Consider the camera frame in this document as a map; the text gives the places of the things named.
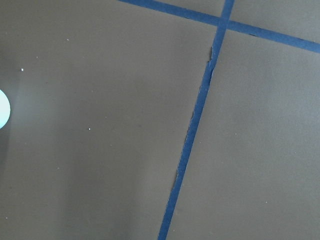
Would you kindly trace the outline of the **light blue cup right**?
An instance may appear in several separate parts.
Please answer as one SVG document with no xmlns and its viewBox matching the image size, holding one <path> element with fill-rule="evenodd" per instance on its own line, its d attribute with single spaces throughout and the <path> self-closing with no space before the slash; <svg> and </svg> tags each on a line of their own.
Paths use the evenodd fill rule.
<svg viewBox="0 0 320 240">
<path fill-rule="evenodd" d="M 2 129 L 8 122 L 11 114 L 11 105 L 7 95 L 0 90 L 0 128 Z"/>
</svg>

